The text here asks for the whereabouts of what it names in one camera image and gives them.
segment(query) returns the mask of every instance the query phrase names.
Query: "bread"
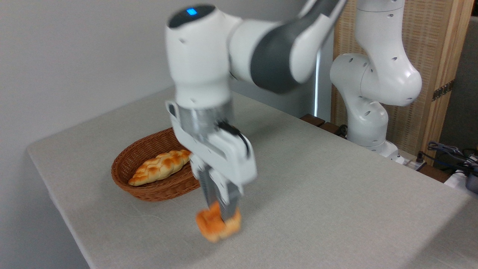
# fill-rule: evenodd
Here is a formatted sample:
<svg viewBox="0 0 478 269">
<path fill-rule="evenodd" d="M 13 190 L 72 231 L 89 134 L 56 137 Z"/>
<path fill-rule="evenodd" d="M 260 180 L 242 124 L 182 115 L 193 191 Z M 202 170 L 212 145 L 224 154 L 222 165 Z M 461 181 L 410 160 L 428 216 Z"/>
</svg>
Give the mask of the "bread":
<svg viewBox="0 0 478 269">
<path fill-rule="evenodd" d="M 146 183 L 162 180 L 179 171 L 189 161 L 191 152 L 172 150 L 161 153 L 154 159 L 145 161 L 128 181 L 129 185 L 140 186 Z"/>
<path fill-rule="evenodd" d="M 239 208 L 232 218 L 222 221 L 219 203 L 214 202 L 209 209 L 200 211 L 196 215 L 197 227 L 201 234 L 211 243 L 228 238 L 240 230 L 241 215 Z"/>
</svg>

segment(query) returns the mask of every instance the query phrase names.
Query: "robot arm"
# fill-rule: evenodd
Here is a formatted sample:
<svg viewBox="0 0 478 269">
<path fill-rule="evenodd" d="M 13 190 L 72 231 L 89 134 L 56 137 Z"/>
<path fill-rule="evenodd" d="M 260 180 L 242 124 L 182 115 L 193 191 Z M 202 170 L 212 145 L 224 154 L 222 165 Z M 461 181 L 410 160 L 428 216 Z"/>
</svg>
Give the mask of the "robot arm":
<svg viewBox="0 0 478 269">
<path fill-rule="evenodd" d="M 404 0 L 357 0 L 355 38 L 367 56 L 338 56 L 330 79 L 344 99 L 348 140 L 401 162 L 385 140 L 388 115 L 380 103 L 407 106 L 420 94 L 422 79 L 402 43 Z"/>
<path fill-rule="evenodd" d="M 287 23 L 245 20 L 231 36 L 231 74 L 276 93 L 305 83 L 346 2 L 310 0 Z"/>
<path fill-rule="evenodd" d="M 232 217 L 242 186 L 257 176 L 252 145 L 233 122 L 232 74 L 276 93 L 304 83 L 347 0 L 309 0 L 288 23 L 242 20 L 212 5 L 176 13 L 166 27 L 175 101 L 166 103 L 206 201 Z"/>
</svg>

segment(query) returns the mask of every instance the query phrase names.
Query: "gray tablecloth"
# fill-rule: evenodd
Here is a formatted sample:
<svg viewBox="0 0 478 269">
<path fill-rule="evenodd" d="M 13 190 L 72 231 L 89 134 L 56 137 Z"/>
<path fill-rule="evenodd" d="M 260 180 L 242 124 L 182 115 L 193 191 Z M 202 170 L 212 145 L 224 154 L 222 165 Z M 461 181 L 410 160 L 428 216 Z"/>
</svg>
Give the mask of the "gray tablecloth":
<svg viewBox="0 0 478 269">
<path fill-rule="evenodd" d="M 195 223 L 200 189 L 143 202 L 110 175 L 134 141 L 170 127 L 159 92 L 28 147 L 91 268 L 478 268 L 478 202 L 236 94 L 259 178 L 242 230 L 218 244 Z"/>
</svg>

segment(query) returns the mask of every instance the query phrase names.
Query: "wicker basket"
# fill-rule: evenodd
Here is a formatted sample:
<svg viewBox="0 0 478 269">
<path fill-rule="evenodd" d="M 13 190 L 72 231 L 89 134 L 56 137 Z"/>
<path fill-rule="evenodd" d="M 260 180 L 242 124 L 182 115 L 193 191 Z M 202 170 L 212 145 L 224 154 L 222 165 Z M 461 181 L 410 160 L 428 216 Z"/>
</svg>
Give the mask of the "wicker basket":
<svg viewBox="0 0 478 269">
<path fill-rule="evenodd" d="M 111 176 L 116 185 L 143 201 L 157 202 L 178 197 L 199 188 L 189 163 L 166 179 L 138 187 L 130 186 L 128 180 L 146 160 L 160 153 L 181 149 L 185 147 L 177 141 L 172 128 L 149 135 L 134 142 L 116 157 L 111 166 Z"/>
</svg>

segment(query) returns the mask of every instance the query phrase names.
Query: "blue indicator light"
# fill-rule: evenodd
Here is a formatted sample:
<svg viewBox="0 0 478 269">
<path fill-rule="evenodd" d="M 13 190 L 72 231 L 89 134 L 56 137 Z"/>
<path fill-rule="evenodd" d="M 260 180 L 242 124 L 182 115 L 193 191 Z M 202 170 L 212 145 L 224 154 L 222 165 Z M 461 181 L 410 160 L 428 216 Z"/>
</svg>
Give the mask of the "blue indicator light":
<svg viewBox="0 0 478 269">
<path fill-rule="evenodd" d="M 186 12 L 191 16 L 194 16 L 197 14 L 197 11 L 195 9 L 187 9 Z"/>
</svg>

